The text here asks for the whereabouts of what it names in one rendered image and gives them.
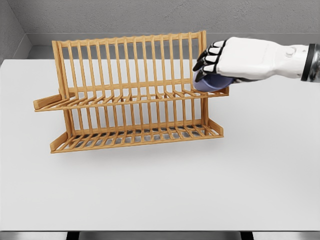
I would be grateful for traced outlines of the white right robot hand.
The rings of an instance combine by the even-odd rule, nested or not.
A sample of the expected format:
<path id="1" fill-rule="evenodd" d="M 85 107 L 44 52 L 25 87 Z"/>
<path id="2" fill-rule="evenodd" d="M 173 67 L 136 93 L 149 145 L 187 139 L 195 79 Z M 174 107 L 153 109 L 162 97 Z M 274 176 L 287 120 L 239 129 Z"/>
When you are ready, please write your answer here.
<path id="1" fill-rule="evenodd" d="M 231 37 L 213 42 L 197 59 L 193 71 L 198 82 L 208 75 L 241 80 L 264 80 L 275 74 L 279 44 L 260 39 Z"/>

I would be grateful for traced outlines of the blue cup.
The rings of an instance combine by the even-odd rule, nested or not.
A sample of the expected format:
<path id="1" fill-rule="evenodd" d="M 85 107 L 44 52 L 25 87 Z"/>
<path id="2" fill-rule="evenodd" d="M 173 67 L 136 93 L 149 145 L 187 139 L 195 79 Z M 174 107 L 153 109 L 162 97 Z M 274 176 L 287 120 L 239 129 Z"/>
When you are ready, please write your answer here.
<path id="1" fill-rule="evenodd" d="M 233 77 L 222 76 L 220 74 L 207 74 L 198 82 L 196 82 L 196 76 L 200 71 L 193 73 L 193 87 L 201 92 L 214 92 L 228 87 L 233 83 Z"/>

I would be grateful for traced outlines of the wooden two-tier dish rack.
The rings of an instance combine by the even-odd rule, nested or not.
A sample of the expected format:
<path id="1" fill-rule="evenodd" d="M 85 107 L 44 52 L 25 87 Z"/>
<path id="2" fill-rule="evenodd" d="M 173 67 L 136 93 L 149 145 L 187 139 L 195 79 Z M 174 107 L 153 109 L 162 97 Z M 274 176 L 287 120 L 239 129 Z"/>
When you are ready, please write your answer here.
<path id="1" fill-rule="evenodd" d="M 52 42 L 58 94 L 37 99 L 37 112 L 61 110 L 66 131 L 50 144 L 66 153 L 221 138 L 209 98 L 192 68 L 205 31 Z"/>

